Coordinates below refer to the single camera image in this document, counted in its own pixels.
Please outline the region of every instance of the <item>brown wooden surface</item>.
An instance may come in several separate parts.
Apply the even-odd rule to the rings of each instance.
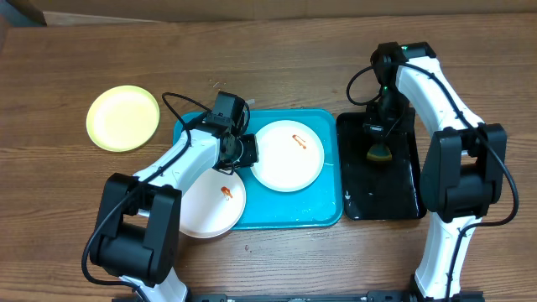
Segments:
[[[467,105],[508,132],[507,163],[521,195],[504,227],[479,229],[464,289],[491,301],[537,300],[537,15],[345,18],[257,23],[178,23],[10,29],[0,54],[0,299],[109,300],[127,289],[94,286],[80,270],[102,187],[170,147],[173,116],[142,148],[106,152],[86,134],[86,112],[106,89],[133,84],[210,106],[220,82],[254,108],[324,107],[354,112],[351,76],[377,44],[427,40]],[[356,83],[373,96],[372,75]],[[174,102],[180,112],[195,108]],[[429,146],[416,123],[420,158]],[[511,208],[507,185],[487,221]],[[421,221],[349,221],[323,229],[181,237],[175,268],[195,293],[343,294],[404,289],[424,250]],[[98,277],[107,275],[91,268]]]

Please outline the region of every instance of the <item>rectangular tray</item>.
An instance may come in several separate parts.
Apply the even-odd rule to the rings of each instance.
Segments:
[[[183,116],[186,122],[199,112]],[[325,163],[319,177],[302,190],[282,193],[271,190],[253,176],[250,168],[237,171],[246,188],[246,207],[233,230],[263,230],[297,227],[328,227],[343,213],[341,173],[337,150],[336,120],[323,109],[252,110],[246,133],[257,133],[271,122],[290,120],[311,128],[322,142]],[[174,128],[174,143],[179,140],[182,126]]]

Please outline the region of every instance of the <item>plate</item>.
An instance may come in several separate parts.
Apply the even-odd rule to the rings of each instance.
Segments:
[[[246,189],[237,173],[209,169],[183,195],[179,230],[195,238],[216,237],[237,223],[245,205]]]
[[[271,122],[256,133],[259,161],[252,173],[279,192],[304,189],[319,176],[325,151],[317,134],[295,121]]]
[[[159,117],[159,104],[151,93],[136,86],[118,86],[91,104],[86,130],[95,145],[123,152],[147,142],[159,125]]]

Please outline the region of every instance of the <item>wooden table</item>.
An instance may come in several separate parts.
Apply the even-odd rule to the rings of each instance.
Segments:
[[[324,107],[337,116],[362,110],[347,101],[345,87],[378,43],[427,40],[466,104],[507,130],[507,164],[521,195],[513,223],[475,233],[463,288],[484,290],[487,301],[537,300],[536,30],[535,14],[10,29],[0,55],[0,299],[107,301],[129,293],[88,283],[82,249],[107,177],[153,163],[170,147],[175,119],[161,104],[149,143],[126,154],[106,152],[85,128],[87,110],[103,91],[132,84],[210,107],[220,87],[254,98],[255,109]],[[377,89],[369,75],[352,94],[366,100]],[[430,140],[420,121],[416,131],[423,161]],[[504,185],[485,220],[505,217],[511,205]],[[181,237],[175,269],[194,293],[404,289],[428,224],[428,216],[343,217],[322,229]]]

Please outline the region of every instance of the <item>wood grain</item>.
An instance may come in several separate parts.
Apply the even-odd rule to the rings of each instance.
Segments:
[[[323,107],[337,116],[362,110],[347,102],[345,87],[378,43],[427,40],[467,105],[506,128],[507,164],[521,196],[513,223],[475,233],[463,288],[485,291],[487,301],[536,301],[536,29],[535,14],[10,29],[0,54],[0,299],[106,301],[129,294],[86,282],[82,249],[104,181],[153,163],[170,146],[174,118],[161,106],[159,129],[145,146],[103,151],[85,129],[86,112],[103,91],[131,84],[210,106],[220,82],[225,91],[254,98],[254,109]],[[369,75],[352,94],[366,100],[377,89]],[[423,160],[430,140],[419,121],[416,131]],[[510,207],[505,185],[486,220],[506,216]],[[195,293],[404,289],[421,260],[428,223],[428,216],[343,217],[321,229],[181,237],[176,270]]]

